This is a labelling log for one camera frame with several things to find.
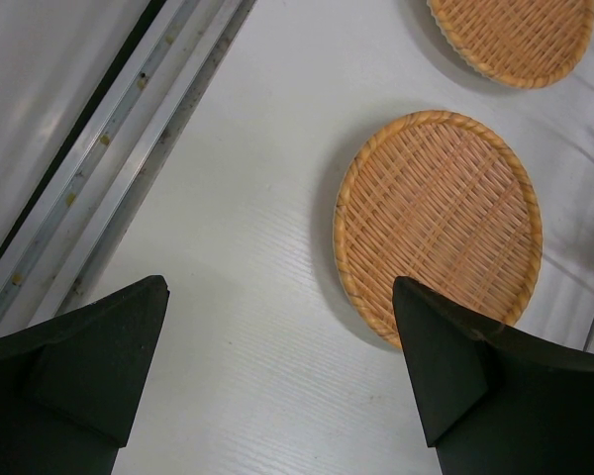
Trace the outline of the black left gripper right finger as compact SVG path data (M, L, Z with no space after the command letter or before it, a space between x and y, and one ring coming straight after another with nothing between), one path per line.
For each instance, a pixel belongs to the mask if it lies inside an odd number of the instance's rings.
M392 298L426 443L444 474L594 474L594 354L399 277Z

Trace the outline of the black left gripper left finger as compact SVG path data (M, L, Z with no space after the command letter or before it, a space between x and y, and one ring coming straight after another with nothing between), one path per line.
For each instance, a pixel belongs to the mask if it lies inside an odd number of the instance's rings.
M129 441L169 290L148 276L0 337L0 474L109 474Z

